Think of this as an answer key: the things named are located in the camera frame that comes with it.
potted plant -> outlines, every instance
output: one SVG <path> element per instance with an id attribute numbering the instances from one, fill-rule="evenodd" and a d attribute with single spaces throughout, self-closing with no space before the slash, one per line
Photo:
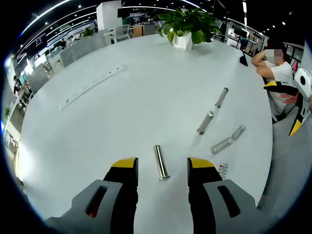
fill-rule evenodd
<path id="1" fill-rule="evenodd" d="M 85 37 L 88 37 L 88 36 L 93 36 L 93 34 L 94 34 L 94 31 L 92 29 L 86 28 L 82 35 L 85 38 Z"/>
<path id="2" fill-rule="evenodd" d="M 4 109 L 4 119 L 7 121 L 10 115 L 10 108 L 5 108 Z"/>
<path id="3" fill-rule="evenodd" d="M 158 17 L 165 20 L 163 26 L 158 29 L 159 34 L 167 34 L 170 44 L 174 47 L 191 49 L 193 44 L 212 42 L 213 35 L 220 33 L 212 15 L 201 8 L 185 12 L 176 9 L 159 14 Z"/>

desk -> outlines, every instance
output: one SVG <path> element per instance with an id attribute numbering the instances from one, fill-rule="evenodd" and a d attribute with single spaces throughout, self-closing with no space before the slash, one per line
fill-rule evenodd
<path id="1" fill-rule="evenodd" d="M 139 158 L 135 233 L 193 233 L 189 156 L 228 163 L 227 178 L 258 203 L 272 157 L 271 111 L 261 76 L 249 57 L 249 67 L 240 64 L 241 56 L 218 41 L 184 51 L 151 35 L 104 47 L 65 68 L 29 103 L 22 127 L 23 181 L 35 210 L 43 218 L 62 215 L 114 162 L 132 156 Z M 87 79 L 120 65 L 127 70 L 59 110 Z M 199 136 L 196 129 L 224 87 L 222 107 Z M 213 156 L 210 147 L 240 124 L 247 126 L 243 135 Z M 156 144 L 168 180 L 158 180 Z"/>
<path id="2" fill-rule="evenodd" d="M 18 98 L 16 99 L 13 107 L 10 110 L 8 120 L 6 121 L 6 125 L 4 128 L 4 130 L 8 131 L 17 142 L 20 141 L 21 127 L 24 119 L 24 111 L 22 110 L 22 108 L 20 108 L 19 103 L 21 101 L 27 107 L 27 104 L 22 99 L 26 92 L 26 85 L 23 85 L 23 87 L 18 92 Z"/>

power strip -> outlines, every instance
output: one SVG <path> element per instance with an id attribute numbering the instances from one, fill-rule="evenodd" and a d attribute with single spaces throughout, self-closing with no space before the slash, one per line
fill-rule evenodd
<path id="1" fill-rule="evenodd" d="M 120 66 L 115 69 L 112 69 L 106 73 L 104 73 L 100 78 L 95 79 L 91 81 L 89 84 L 84 85 L 80 90 L 73 93 L 71 96 L 69 96 L 65 101 L 61 102 L 59 104 L 60 111 L 63 111 L 67 106 L 72 104 L 74 101 L 76 101 L 80 96 L 84 95 L 86 92 L 88 92 L 90 89 L 94 88 L 98 84 L 101 84 L 102 82 L 108 80 L 110 77 L 126 70 L 125 67 Z"/>

green leaves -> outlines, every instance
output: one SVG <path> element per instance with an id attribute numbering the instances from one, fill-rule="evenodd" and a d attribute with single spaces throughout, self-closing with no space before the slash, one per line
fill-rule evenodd
<path id="1" fill-rule="evenodd" d="M 159 14 L 158 17 L 165 20 L 164 25 L 158 29 L 158 32 L 161 37 L 163 37 L 163 32 L 166 33 L 170 44 L 173 42 L 174 35 L 181 37 L 191 32 L 193 43 L 199 44 L 204 41 L 211 42 L 212 36 L 220 33 L 212 15 L 204 12 L 201 8 L 186 12 L 176 9 L 165 14 Z"/>
<path id="2" fill-rule="evenodd" d="M 158 28 L 158 33 L 159 33 L 159 35 L 160 35 L 162 38 L 164 37 L 163 34 L 162 34 L 162 27 Z"/>
<path id="3" fill-rule="evenodd" d="M 167 33 L 167 38 L 170 44 L 172 44 L 172 41 L 174 40 L 174 34 L 173 33 Z"/>
<path id="4" fill-rule="evenodd" d="M 199 44 L 205 41 L 205 35 L 202 31 L 192 32 L 192 42 L 194 44 Z"/>
<path id="5" fill-rule="evenodd" d="M 176 33 L 176 35 L 177 35 L 178 37 L 181 37 L 181 36 L 183 36 L 183 35 L 184 35 L 184 32 L 183 32 L 183 31 L 181 31 L 181 30 L 179 30 L 179 31 Z"/>

table surface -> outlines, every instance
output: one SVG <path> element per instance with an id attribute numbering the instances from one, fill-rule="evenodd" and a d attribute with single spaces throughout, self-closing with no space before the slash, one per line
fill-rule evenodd
<path id="1" fill-rule="evenodd" d="M 38 214 L 62 215 L 114 162 L 132 156 L 139 158 L 135 233 L 193 233 L 190 156 L 227 163 L 227 178 L 257 204 L 271 163 L 271 112 L 262 77 L 249 57 L 248 67 L 240 64 L 240 56 L 218 41 L 184 51 L 151 35 L 110 45 L 62 70 L 31 100 L 21 131 L 24 185 Z M 127 70 L 59 110 L 68 95 L 121 65 Z M 196 129 L 224 87 L 229 92 L 222 107 L 199 136 Z M 247 126 L 243 135 L 213 156 L 210 147 L 240 124 Z M 157 144 L 168 180 L 158 180 Z"/>

